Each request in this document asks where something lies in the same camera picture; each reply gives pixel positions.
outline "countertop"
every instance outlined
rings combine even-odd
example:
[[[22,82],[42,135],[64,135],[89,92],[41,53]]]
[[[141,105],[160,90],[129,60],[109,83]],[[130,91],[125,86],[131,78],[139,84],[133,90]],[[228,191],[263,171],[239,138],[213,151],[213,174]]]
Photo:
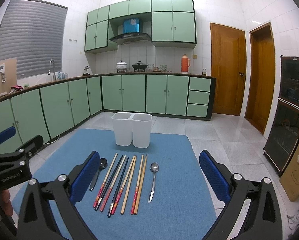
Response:
[[[210,76],[202,76],[202,75],[196,75],[196,74],[185,74],[185,73],[163,73],[163,72],[126,72],[126,73],[109,73],[109,74],[96,74],[96,75],[86,75],[86,76],[79,76],[79,77],[72,77],[72,78],[67,78],[67,79],[62,79],[62,80],[56,80],[56,81],[51,81],[51,82],[47,82],[47,83],[43,83],[43,84],[39,84],[39,85],[35,85],[32,87],[28,87],[25,88],[21,91],[16,91],[14,93],[11,94],[7,94],[4,96],[0,97],[0,102],[12,98],[14,96],[20,95],[22,93],[26,93],[38,88],[43,88],[43,87],[47,87],[47,86],[51,86],[51,85],[55,85],[55,84],[59,84],[59,83],[64,83],[64,82],[69,82],[69,81],[73,81],[73,80],[78,80],[78,79],[83,79],[83,78],[92,78],[92,77],[99,77],[99,76],[116,76],[116,75],[140,75],[140,74],[147,74],[147,75],[173,75],[173,76],[188,76],[188,77],[200,77],[200,78],[208,78],[208,79],[214,79],[216,77],[210,77]]]

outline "orange thermos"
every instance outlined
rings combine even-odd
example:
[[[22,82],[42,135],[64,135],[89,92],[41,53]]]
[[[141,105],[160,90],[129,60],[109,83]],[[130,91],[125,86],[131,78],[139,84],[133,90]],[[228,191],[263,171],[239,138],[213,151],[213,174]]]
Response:
[[[191,65],[191,60],[188,59],[186,54],[184,54],[182,57],[182,70],[181,71],[188,73],[190,65]]]

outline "blue box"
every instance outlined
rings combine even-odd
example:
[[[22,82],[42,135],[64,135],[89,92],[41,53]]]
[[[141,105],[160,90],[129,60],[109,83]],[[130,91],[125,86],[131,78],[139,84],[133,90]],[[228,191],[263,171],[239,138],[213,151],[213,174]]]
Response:
[[[123,22],[123,34],[143,32],[143,23],[140,19],[128,19]]]

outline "window blind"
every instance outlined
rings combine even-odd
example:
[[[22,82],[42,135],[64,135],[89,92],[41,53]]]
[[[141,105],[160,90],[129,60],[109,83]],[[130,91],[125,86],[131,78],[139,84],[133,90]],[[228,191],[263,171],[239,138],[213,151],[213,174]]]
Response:
[[[0,26],[0,60],[17,59],[17,78],[62,70],[67,8],[39,0],[11,0]]]

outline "metal spoon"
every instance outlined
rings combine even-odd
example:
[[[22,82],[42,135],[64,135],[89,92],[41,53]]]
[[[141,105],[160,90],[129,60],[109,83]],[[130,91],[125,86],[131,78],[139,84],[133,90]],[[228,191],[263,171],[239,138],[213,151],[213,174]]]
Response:
[[[107,160],[105,158],[101,158],[100,163],[99,163],[99,168],[98,168],[97,172],[95,173],[94,178],[91,180],[90,191],[92,191],[96,185],[99,171],[105,169],[106,167],[107,167]]]
[[[151,171],[153,172],[154,177],[153,177],[152,191],[148,197],[148,203],[151,203],[153,195],[154,195],[156,172],[159,171],[159,169],[160,168],[159,168],[158,163],[151,164]]]

